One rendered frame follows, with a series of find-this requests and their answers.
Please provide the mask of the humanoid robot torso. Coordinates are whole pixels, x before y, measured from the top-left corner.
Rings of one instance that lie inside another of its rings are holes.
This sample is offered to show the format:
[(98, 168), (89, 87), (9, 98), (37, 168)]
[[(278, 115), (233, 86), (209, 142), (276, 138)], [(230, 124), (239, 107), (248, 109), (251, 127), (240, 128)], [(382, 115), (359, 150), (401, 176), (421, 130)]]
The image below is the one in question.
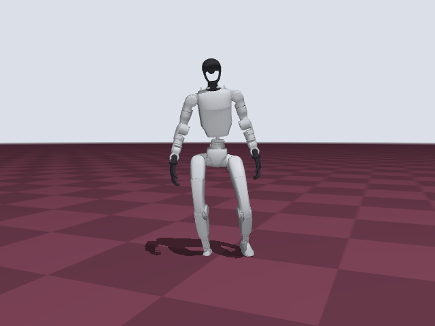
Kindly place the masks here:
[[(217, 86), (216, 88), (221, 88)], [(207, 148), (206, 166), (226, 167), (228, 151), (225, 140), (220, 137), (228, 136), (232, 125), (232, 97), (228, 88), (217, 91), (208, 91), (210, 87), (198, 91), (198, 112), (201, 126), (211, 140)]]

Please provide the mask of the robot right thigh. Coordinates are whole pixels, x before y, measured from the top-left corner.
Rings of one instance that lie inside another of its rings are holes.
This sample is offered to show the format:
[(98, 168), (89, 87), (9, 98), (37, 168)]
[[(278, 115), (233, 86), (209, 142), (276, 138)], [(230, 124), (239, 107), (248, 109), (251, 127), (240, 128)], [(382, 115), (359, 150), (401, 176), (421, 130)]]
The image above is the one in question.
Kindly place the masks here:
[(190, 183), (194, 212), (201, 214), (203, 219), (208, 217), (209, 207), (205, 204), (205, 172), (206, 153), (200, 153), (192, 157), (190, 161)]

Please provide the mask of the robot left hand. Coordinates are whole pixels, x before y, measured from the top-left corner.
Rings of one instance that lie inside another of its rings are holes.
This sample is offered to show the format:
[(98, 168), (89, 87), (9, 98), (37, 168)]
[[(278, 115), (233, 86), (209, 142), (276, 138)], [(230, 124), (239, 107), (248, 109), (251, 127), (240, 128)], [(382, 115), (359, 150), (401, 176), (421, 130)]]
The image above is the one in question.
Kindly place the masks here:
[(261, 163), (260, 163), (260, 155), (258, 155), (258, 150), (257, 149), (253, 149), (252, 150), (252, 158), (256, 161), (256, 176), (254, 176), (254, 180), (257, 179), (260, 176), (260, 169), (261, 169)]

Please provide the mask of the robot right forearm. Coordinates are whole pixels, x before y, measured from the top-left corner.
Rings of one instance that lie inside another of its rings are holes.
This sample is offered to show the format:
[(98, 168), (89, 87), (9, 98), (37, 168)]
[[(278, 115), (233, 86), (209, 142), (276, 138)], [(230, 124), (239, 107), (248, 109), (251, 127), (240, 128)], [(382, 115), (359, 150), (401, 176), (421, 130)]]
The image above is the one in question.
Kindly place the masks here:
[(172, 148), (171, 148), (171, 153), (172, 154), (169, 157), (170, 161), (171, 161), (171, 156), (173, 154), (177, 155), (177, 161), (178, 161), (179, 154), (181, 153), (182, 144), (183, 144), (184, 139), (185, 139), (182, 135), (178, 134), (179, 127), (180, 127), (180, 124), (177, 125), (176, 131), (175, 131), (175, 135), (173, 137), (174, 141), (173, 141), (173, 145), (172, 145)]

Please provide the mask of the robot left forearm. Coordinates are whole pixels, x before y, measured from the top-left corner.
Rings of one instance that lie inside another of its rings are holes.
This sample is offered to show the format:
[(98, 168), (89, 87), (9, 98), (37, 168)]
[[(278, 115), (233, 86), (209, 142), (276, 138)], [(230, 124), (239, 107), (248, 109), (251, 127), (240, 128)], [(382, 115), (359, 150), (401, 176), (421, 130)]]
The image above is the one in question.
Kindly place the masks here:
[[(249, 120), (249, 118), (248, 118), (248, 120)], [(251, 129), (246, 130), (246, 132), (244, 132), (243, 134), (244, 134), (244, 136), (246, 138), (247, 146), (250, 148), (250, 154), (253, 156), (253, 154), (252, 154), (252, 150), (253, 149), (257, 149), (258, 150), (258, 154), (259, 154), (260, 151), (257, 148), (257, 142), (256, 142), (256, 138), (254, 136), (254, 130), (253, 130), (253, 127), (252, 127), (252, 124), (251, 124), (250, 120), (249, 120), (249, 124), (250, 124)]]

